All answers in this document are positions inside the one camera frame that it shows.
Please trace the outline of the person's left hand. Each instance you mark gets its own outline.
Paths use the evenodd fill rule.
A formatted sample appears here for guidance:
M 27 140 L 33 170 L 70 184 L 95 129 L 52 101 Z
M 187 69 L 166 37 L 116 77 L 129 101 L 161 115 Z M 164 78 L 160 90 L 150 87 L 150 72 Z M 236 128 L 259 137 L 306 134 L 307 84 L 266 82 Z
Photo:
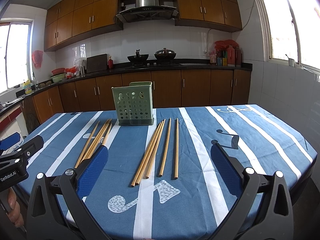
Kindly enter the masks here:
M 9 188 L 7 200 L 10 206 L 8 217 L 16 228 L 21 228 L 24 226 L 24 220 L 21 214 L 20 205 L 17 202 L 16 193 L 12 188 Z

